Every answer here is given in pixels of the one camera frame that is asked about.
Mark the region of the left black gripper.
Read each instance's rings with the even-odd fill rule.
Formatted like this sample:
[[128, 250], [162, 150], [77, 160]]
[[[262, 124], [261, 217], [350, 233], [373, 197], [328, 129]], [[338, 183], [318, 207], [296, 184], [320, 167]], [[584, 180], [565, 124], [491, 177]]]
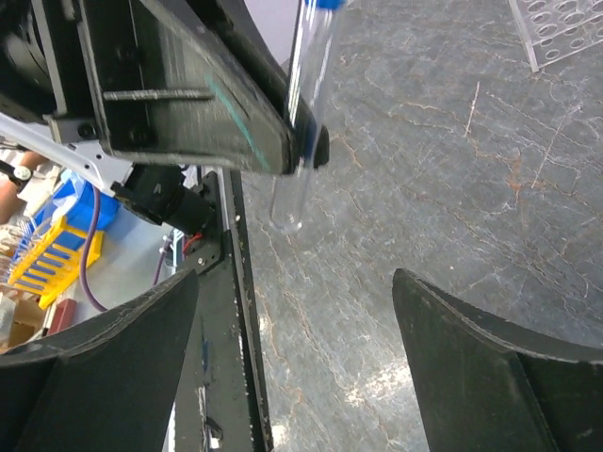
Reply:
[[123, 160], [287, 172], [289, 127], [187, 2], [2, 2], [22, 106], [54, 141]]

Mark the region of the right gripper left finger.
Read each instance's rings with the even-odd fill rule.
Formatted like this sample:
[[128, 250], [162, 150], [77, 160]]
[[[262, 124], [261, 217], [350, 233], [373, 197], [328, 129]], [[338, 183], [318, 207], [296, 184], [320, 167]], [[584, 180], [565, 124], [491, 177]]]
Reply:
[[198, 283], [180, 271], [144, 294], [1, 357], [4, 451], [159, 451]]

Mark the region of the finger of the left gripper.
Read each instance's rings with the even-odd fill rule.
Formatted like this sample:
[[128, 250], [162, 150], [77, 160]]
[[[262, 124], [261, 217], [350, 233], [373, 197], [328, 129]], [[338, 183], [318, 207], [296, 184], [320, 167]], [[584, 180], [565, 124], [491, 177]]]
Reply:
[[187, 3], [204, 25], [221, 39], [283, 117], [287, 75], [263, 40], [245, 2], [192, 0]]

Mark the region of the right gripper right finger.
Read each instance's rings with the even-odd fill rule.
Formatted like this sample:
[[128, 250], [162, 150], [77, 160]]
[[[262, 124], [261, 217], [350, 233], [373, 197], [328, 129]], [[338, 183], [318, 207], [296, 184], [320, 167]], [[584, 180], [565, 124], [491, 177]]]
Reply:
[[601, 450], [601, 349], [518, 326], [403, 268], [392, 297], [430, 450]]

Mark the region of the blue-capped test tube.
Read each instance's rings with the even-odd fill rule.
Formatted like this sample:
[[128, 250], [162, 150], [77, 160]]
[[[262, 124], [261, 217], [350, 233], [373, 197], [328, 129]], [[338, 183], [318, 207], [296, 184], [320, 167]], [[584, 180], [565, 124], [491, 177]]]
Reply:
[[283, 234], [302, 227], [346, 5], [345, 1], [299, 4], [285, 101], [285, 119], [293, 129], [299, 157], [291, 174], [274, 180], [269, 210], [270, 225]]

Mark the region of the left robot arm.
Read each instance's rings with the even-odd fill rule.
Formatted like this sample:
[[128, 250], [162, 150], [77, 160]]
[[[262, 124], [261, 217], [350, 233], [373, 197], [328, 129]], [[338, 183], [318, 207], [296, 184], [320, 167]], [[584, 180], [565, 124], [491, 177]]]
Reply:
[[[285, 72], [242, 1], [5, 1], [1, 110], [102, 157], [59, 162], [132, 213], [187, 233], [215, 207], [182, 168], [289, 176], [302, 140], [285, 121]], [[100, 163], [125, 161], [121, 176]]]

